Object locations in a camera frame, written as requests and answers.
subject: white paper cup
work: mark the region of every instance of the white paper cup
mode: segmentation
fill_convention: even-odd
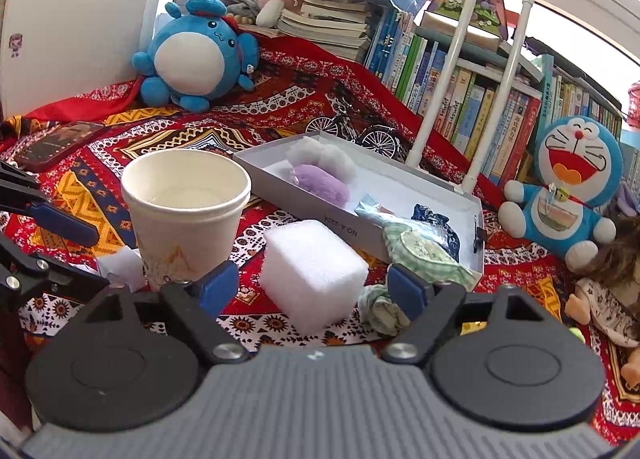
[[[212,152],[168,149],[133,160],[122,173],[146,277],[157,291],[198,280],[228,259],[251,180]]]

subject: window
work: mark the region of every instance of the window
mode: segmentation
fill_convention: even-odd
[[[522,0],[504,0],[504,3],[514,12],[522,8]],[[640,80],[638,64],[599,36],[540,4],[531,11],[527,35],[545,42],[586,71],[620,100],[626,112],[628,89]]]

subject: open cardboard box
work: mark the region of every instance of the open cardboard box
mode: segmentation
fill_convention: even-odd
[[[287,151],[303,136],[340,147],[356,164],[356,179],[349,185],[351,198],[344,210],[287,181],[291,169]],[[241,150],[233,159],[251,176],[255,195],[300,219],[319,220],[353,248],[384,262],[390,260],[382,230],[353,212],[362,197],[369,194],[385,208],[406,218],[411,218],[416,203],[428,206],[446,215],[458,234],[460,264],[483,272],[484,246],[479,243],[474,251],[476,227],[483,227],[481,202],[450,182],[319,131]]]

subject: white foam cube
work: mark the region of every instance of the white foam cube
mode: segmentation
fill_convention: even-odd
[[[264,234],[260,285],[302,336],[351,314],[369,268],[321,222],[279,226]]]

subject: blue plush toy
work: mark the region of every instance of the blue plush toy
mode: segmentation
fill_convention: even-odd
[[[147,77],[140,87],[143,102],[161,107],[171,100],[200,113],[236,83],[253,90],[250,75],[259,56],[255,37],[240,33],[219,0],[188,0],[185,7],[183,16],[177,4],[168,2],[165,9],[175,20],[156,34],[146,52],[133,56],[133,67]]]
[[[620,147],[598,122],[570,116],[549,126],[534,163],[545,186],[508,181],[498,221],[512,237],[540,244],[577,271],[598,252],[591,239],[602,244],[616,236],[613,221],[592,209],[607,203],[620,184]]]

